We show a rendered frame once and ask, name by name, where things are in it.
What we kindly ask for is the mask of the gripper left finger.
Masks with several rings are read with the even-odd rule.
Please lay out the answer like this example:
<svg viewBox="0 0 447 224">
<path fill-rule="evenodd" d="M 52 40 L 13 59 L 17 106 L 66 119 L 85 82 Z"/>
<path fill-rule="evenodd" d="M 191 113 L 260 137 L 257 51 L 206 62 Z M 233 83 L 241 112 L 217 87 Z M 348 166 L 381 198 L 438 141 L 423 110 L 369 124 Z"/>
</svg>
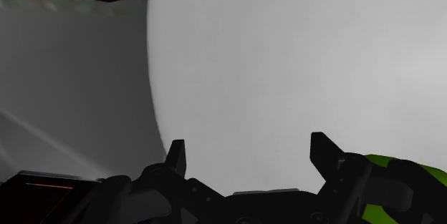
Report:
<svg viewBox="0 0 447 224">
<path fill-rule="evenodd" d="M 79 224 L 226 224 L 225 197 L 185 173 L 185 141 L 174 140 L 165 162 L 147 166 L 138 179 L 102 181 Z"/>
</svg>

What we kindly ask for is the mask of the green and black object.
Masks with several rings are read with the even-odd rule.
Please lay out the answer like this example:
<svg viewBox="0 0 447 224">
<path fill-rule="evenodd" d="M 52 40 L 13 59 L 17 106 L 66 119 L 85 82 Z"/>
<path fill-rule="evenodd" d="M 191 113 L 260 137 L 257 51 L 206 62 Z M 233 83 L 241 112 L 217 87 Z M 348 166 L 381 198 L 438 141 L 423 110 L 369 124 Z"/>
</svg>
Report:
<svg viewBox="0 0 447 224">
<path fill-rule="evenodd" d="M 395 157 L 373 154 L 366 155 L 366 158 L 381 167 L 387 167 L 391 160 L 395 160 Z M 427 165 L 420 164 L 420 166 L 447 187 L 447 172 Z M 400 224 L 393 220 L 379 205 L 367 204 L 362 219 L 367 220 L 371 224 Z"/>
</svg>

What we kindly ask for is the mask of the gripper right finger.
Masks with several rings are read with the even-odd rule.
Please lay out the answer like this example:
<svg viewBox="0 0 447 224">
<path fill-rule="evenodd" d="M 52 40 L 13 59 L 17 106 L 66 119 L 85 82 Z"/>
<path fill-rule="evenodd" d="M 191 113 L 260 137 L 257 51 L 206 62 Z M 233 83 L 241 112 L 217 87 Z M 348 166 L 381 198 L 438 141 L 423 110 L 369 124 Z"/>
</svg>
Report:
<svg viewBox="0 0 447 224">
<path fill-rule="evenodd" d="M 310 224 L 371 224 L 362 219 L 367 204 L 400 224 L 433 224 L 433 176 L 418 163 L 396 158 L 381 167 L 342 151 L 322 132 L 312 133 L 309 158 L 325 180 Z"/>
</svg>

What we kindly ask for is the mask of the black flat box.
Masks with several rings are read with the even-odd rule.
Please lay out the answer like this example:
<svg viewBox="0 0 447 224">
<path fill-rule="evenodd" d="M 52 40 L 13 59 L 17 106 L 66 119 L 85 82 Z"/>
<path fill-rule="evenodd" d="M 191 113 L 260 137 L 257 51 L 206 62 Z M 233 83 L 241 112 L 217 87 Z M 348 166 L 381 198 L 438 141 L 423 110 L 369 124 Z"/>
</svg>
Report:
<svg viewBox="0 0 447 224">
<path fill-rule="evenodd" d="M 22 170 L 0 183 L 0 224 L 80 224 L 100 183 Z"/>
</svg>

